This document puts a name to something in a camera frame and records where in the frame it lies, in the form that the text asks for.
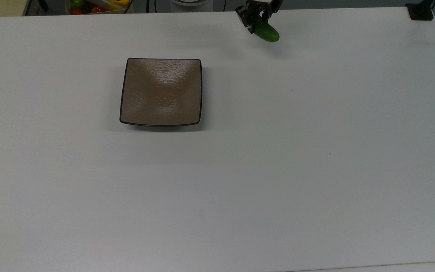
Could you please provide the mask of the Franka gripper body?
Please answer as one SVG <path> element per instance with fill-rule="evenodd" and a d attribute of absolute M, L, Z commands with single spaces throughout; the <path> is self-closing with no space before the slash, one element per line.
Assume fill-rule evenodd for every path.
<path fill-rule="evenodd" d="M 283 0 L 247 0 L 246 5 L 249 10 L 259 12 L 278 12 Z"/>

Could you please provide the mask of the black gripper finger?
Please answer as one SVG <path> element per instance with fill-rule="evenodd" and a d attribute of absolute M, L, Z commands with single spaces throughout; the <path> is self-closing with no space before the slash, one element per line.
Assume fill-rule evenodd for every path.
<path fill-rule="evenodd" d="M 235 9 L 240 21 L 247 28 L 248 32 L 251 34 L 255 33 L 255 17 L 258 12 L 256 5 L 242 5 Z"/>
<path fill-rule="evenodd" d="M 267 5 L 267 7 L 264 9 L 264 20 L 268 21 L 269 18 L 276 14 L 280 10 L 280 5 Z"/>

